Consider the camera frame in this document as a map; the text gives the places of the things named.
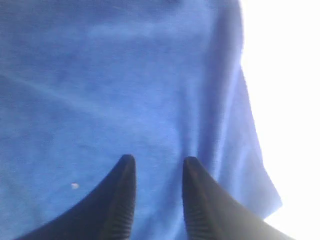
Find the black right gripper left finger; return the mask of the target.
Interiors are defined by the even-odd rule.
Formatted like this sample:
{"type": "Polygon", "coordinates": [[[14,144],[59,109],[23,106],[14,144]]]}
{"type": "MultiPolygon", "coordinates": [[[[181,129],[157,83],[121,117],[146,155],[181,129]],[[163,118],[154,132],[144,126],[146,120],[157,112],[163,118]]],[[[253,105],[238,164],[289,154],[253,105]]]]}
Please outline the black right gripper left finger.
{"type": "Polygon", "coordinates": [[[136,204],[136,161],[123,155],[84,199],[22,240],[128,240],[136,204]]]}

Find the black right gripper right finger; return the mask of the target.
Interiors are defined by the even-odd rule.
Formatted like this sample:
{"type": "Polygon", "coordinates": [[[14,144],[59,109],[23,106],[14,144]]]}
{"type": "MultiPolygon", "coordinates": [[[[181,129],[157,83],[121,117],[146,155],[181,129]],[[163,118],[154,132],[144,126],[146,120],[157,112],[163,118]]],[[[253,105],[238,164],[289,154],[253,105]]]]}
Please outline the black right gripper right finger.
{"type": "Polygon", "coordinates": [[[183,218],[190,240],[289,240],[233,199],[196,157],[182,170],[183,218]]]}

